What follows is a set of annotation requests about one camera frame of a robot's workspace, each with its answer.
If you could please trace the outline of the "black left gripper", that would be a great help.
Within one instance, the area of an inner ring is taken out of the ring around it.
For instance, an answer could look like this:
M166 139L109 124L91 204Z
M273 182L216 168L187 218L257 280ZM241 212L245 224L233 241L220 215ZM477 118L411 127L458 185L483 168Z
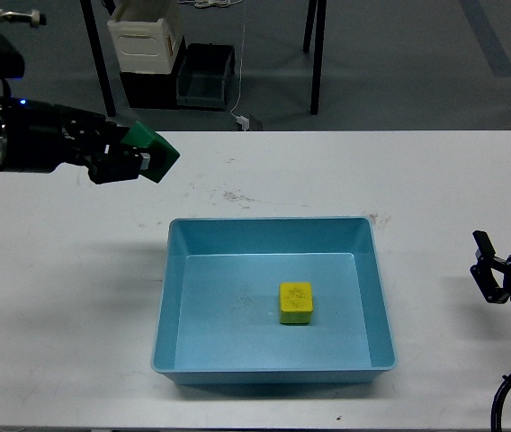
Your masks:
M134 180L147 165L148 154L102 153L120 144L129 130L98 112L9 99L0 103L0 171L51 173L76 161L73 146L100 151L85 159L95 184Z

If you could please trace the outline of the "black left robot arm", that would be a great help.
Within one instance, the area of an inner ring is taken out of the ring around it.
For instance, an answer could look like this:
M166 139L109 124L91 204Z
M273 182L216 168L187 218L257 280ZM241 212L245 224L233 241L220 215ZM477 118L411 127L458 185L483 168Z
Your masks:
M44 13L0 9L0 22L46 24ZM135 179L150 154L125 141L129 128L96 112L16 98L9 82L25 71L21 53L0 34L0 171L51 173L61 164L86 167L96 184Z

